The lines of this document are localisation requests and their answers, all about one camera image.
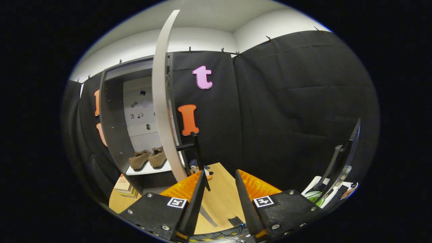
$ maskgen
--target slipper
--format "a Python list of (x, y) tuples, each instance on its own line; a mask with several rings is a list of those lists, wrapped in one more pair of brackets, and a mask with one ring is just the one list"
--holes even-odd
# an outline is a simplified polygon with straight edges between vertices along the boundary
[(162, 147), (153, 148), (153, 154), (149, 156), (150, 165), (153, 168), (160, 167), (166, 161), (165, 152)]
[(150, 152), (148, 150), (143, 150), (141, 152), (135, 152), (135, 157), (129, 158), (130, 167), (133, 170), (140, 170), (144, 163), (148, 160)]

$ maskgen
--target black square sticker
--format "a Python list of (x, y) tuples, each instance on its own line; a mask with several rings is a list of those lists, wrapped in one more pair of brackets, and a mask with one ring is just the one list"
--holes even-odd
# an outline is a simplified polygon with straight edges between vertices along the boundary
[(254, 202), (258, 208), (274, 204), (274, 202), (271, 200), (269, 196), (265, 196), (262, 198), (255, 198)]
[(169, 200), (167, 205), (174, 208), (183, 208), (185, 204), (186, 204), (186, 199), (171, 198), (171, 200)]

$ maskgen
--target plush toy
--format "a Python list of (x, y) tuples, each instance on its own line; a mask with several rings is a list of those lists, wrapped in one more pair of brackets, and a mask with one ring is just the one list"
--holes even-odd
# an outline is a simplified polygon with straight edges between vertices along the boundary
[[(193, 159), (189, 162), (189, 167), (194, 171), (194, 173), (197, 173), (200, 170), (196, 159)], [(206, 173), (207, 180), (211, 180), (213, 178), (213, 171), (209, 172), (208, 169), (210, 169), (210, 167), (204, 166), (204, 172)]]

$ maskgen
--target white ceiling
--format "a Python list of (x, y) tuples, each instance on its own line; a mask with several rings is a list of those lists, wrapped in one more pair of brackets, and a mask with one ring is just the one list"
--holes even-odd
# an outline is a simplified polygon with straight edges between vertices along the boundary
[(180, 9), (173, 27), (195, 27), (235, 32), (263, 14), (290, 7), (271, 0), (168, 0), (124, 21), (99, 39), (82, 57), (130, 35), (161, 29), (173, 10)]

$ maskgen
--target black curtain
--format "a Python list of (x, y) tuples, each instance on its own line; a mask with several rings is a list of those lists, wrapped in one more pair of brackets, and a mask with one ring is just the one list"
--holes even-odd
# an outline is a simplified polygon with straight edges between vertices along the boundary
[[(208, 90), (197, 85), (192, 71), (206, 66), (212, 74), (207, 80), (213, 82)], [(220, 162), (234, 175), (242, 167), (241, 126), (237, 84), (230, 54), (216, 51), (175, 52), (173, 59), (173, 87), (175, 109), (180, 134), (183, 118), (178, 108), (194, 104), (195, 123), (199, 128), (203, 163)], [(191, 136), (180, 135), (183, 144), (192, 142)], [(195, 157), (193, 150), (186, 151), (188, 161)]]
[(95, 116), (96, 102), (94, 93), (99, 89), (102, 72), (84, 82), (81, 99), (79, 100), (79, 120), (83, 133), (82, 149), (88, 149), (85, 155), (85, 166), (97, 181), (100, 190), (109, 199), (112, 189), (121, 172), (111, 157), (108, 148), (102, 143), (96, 124), (100, 123)]
[(66, 84), (60, 112), (61, 143), (71, 168), (85, 191), (96, 201), (108, 204), (108, 198), (103, 194), (88, 166), (87, 160), (91, 153), (85, 145), (79, 121), (81, 85), (71, 80)]
[(296, 32), (246, 50), (233, 64), (244, 171), (281, 190), (302, 191), (324, 173), (361, 118), (346, 180), (363, 178), (378, 142), (378, 100), (346, 44), (331, 32)]

